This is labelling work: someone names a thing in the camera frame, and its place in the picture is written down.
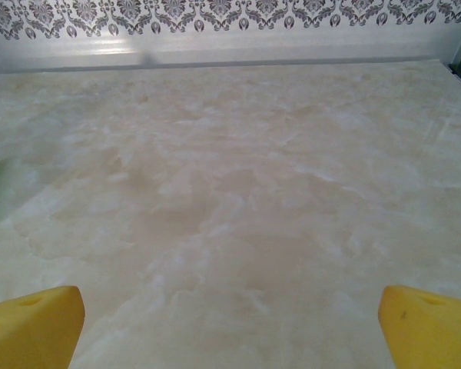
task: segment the marble veining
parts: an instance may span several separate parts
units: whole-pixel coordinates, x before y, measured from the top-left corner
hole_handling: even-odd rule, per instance
[[[71,367],[389,368],[387,284],[461,298],[437,61],[0,75],[0,301],[80,287]]]

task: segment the gray floral pattern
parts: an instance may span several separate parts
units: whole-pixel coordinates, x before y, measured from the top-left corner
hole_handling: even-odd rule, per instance
[[[8,40],[411,25],[418,18],[461,22],[461,0],[0,0],[0,35]]]

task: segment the yellow plastic object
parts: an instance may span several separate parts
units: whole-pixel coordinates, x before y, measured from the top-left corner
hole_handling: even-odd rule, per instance
[[[461,369],[461,300],[389,286],[379,322],[398,369]]]
[[[76,287],[0,303],[0,369],[66,369],[84,325]]]

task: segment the floor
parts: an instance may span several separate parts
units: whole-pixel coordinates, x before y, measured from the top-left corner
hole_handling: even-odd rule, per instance
[[[437,61],[0,75],[0,301],[80,287],[73,369],[391,368],[388,284],[461,298]]]

